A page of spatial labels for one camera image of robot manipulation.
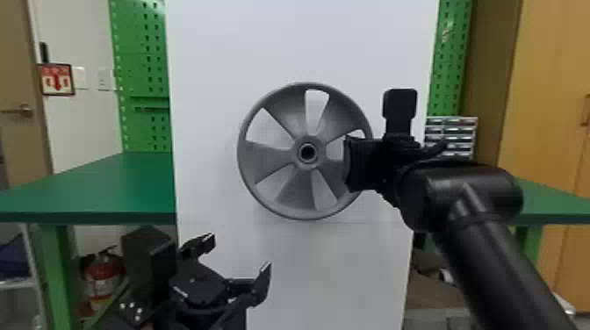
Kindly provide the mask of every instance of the red fire extinguisher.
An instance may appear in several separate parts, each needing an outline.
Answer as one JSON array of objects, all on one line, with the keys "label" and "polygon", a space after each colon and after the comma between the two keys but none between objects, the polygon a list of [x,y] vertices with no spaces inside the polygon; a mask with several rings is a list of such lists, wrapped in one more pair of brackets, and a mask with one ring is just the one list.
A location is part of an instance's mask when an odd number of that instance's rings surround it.
[{"label": "red fire extinguisher", "polygon": [[84,270],[86,290],[90,297],[90,306],[94,311],[103,308],[104,303],[121,283],[123,276],[123,258],[109,252],[115,246],[100,251],[94,261]]}]

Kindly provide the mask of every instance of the center hole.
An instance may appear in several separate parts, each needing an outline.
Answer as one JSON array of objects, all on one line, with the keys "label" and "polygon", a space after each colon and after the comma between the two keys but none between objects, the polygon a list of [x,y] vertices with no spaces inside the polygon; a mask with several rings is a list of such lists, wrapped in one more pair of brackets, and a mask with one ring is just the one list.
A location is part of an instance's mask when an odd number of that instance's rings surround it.
[{"label": "center hole", "polygon": [[303,161],[313,161],[313,159],[315,159],[315,147],[312,145],[304,145],[299,150],[299,156]]}]

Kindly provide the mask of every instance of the white board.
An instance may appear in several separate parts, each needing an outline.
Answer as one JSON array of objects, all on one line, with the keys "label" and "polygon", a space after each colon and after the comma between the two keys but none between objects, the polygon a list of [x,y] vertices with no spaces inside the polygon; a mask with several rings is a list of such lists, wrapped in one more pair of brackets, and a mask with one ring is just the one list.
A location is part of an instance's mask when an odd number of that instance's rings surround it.
[{"label": "white board", "polygon": [[180,241],[214,232],[204,261],[224,276],[273,262],[253,330],[399,329],[411,232],[365,192],[329,219],[282,219],[242,183],[239,127],[268,92],[295,82],[354,99],[381,136],[383,93],[418,90],[422,139],[434,51],[436,0],[167,2],[167,42]]}]

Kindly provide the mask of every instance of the wheel rim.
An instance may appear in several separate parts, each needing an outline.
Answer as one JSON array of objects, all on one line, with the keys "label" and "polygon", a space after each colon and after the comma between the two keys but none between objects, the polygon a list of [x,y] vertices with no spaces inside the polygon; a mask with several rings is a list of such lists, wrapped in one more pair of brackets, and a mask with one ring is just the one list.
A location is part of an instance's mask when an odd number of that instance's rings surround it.
[{"label": "wheel rim", "polygon": [[[328,96],[315,132],[308,132],[306,93],[318,90]],[[292,137],[291,147],[279,148],[247,140],[253,119],[266,111]],[[372,138],[369,121],[360,107],[345,94],[316,82],[294,83],[261,99],[241,125],[238,166],[246,187],[266,209],[289,219],[323,219],[348,207],[359,193],[350,193],[342,177],[342,160],[327,156],[327,145],[354,132]],[[265,197],[258,184],[279,170],[293,166],[286,183],[273,198]],[[335,203],[318,209],[314,202],[312,174],[318,171],[335,197]]]}]

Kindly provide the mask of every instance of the electrical outlet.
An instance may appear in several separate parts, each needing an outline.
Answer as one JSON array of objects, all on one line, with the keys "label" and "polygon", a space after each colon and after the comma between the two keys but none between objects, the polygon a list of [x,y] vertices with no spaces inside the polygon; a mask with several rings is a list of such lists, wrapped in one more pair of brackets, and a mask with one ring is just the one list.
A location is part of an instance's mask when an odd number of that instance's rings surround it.
[{"label": "electrical outlet", "polygon": [[114,90],[115,77],[110,68],[98,68],[98,90]]},{"label": "electrical outlet", "polygon": [[74,76],[74,86],[77,90],[87,90],[88,89],[88,76],[86,74],[85,67],[73,67],[72,73]]}]

